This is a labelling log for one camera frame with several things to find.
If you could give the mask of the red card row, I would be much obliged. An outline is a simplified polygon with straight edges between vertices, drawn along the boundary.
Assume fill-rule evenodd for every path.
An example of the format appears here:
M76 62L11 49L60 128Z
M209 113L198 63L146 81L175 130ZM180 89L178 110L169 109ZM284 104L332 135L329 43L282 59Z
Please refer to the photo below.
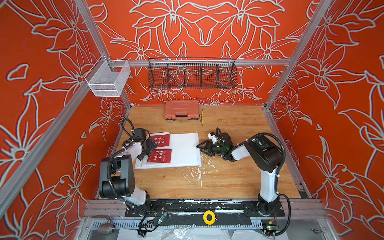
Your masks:
M171 143L171 134L170 133L156 133L150 136L150 139L153 140L158 148L168 148Z
M150 164L170 164L172 158L172 150L161 149L151 152L147 162Z

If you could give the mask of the red card top row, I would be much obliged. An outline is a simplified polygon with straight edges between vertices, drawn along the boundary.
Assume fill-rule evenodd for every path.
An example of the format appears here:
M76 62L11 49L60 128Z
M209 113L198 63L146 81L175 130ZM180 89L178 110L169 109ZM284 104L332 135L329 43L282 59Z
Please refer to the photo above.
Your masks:
M171 143L171 134L170 133L156 133L150 136L150 139L153 140L158 148L168 148Z

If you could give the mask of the white photo album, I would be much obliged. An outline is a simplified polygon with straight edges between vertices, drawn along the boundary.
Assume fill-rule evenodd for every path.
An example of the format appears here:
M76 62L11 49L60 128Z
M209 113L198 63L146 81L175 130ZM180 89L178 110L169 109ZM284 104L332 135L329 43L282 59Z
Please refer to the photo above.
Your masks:
M171 143L168 148L157 147L155 149L172 150L172 158L170 164L150 164L147 162L148 157L145 157L142 161L136 161L135 169L144 170L200 166L202 161L200 150L196 148L198 143L199 135L196 133L171 134Z

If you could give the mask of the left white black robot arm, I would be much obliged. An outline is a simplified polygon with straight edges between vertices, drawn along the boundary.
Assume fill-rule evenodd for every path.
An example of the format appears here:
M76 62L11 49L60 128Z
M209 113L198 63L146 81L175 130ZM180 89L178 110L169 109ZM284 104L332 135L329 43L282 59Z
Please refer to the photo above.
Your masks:
M147 160L157 144L150 139L148 130L135 128L127 118L122 120L121 127L129 138L120 150L101 160L99 196L119 200L148 213L153 208L151 199L146 191L136 186L133 161Z

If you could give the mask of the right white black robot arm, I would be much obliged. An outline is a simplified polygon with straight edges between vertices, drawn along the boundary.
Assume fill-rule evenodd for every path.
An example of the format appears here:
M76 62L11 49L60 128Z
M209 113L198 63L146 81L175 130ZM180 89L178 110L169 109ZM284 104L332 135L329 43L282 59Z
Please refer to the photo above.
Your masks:
M208 140L196 145L207 156L218 155L233 163L247 157L253 159L261 171L257 211L263 216L273 214L280 203L278 178L286 159L282 142L273 134L259 133L234 145L229 134L219 128L208 137Z

